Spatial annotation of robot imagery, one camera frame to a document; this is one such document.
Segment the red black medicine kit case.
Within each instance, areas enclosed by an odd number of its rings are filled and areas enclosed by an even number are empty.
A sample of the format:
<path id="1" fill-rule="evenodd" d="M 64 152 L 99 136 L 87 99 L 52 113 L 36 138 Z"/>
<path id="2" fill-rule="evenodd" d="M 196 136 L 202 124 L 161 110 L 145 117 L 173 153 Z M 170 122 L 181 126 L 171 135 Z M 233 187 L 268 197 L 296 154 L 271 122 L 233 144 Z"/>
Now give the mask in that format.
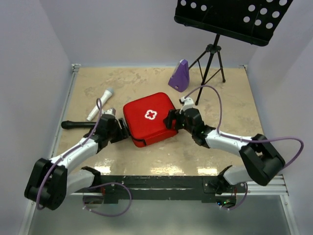
<path id="1" fill-rule="evenodd" d="M 124 105 L 123 114 L 136 147 L 163 141 L 178 131 L 166 128 L 163 120 L 175 107 L 166 93 L 155 93 Z"/>

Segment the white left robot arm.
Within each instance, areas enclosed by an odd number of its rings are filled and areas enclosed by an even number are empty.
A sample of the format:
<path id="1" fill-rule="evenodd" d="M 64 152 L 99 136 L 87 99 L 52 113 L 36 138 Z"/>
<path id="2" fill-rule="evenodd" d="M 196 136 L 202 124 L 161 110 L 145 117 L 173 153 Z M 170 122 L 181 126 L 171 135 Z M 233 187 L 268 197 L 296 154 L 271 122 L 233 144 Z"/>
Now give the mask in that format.
<path id="1" fill-rule="evenodd" d="M 83 167 L 71 172 L 88 158 L 95 156 L 109 143 L 129 137 L 129 130 L 122 118 L 103 114 L 91 130 L 66 152 L 51 158 L 40 158 L 34 164 L 24 196 L 35 202 L 38 210 L 57 209 L 65 197 L 83 188 L 96 192 L 101 188 L 100 172 Z"/>

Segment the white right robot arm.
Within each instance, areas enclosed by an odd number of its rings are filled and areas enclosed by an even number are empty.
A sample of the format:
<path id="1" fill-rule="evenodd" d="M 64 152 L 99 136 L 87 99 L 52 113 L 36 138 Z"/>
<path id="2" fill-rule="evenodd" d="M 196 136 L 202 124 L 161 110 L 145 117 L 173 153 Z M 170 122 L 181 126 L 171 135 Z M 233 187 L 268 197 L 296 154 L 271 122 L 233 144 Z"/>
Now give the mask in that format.
<path id="1" fill-rule="evenodd" d="M 239 136 L 217 131 L 204 123 L 196 108 L 170 110 L 163 123 L 167 129 L 186 130 L 199 146 L 223 150 L 242 159 L 242 166 L 230 165 L 219 173 L 218 187 L 223 192 L 230 192 L 236 184 L 248 181 L 266 186 L 286 164 L 264 135 L 247 137 L 244 141 Z"/>

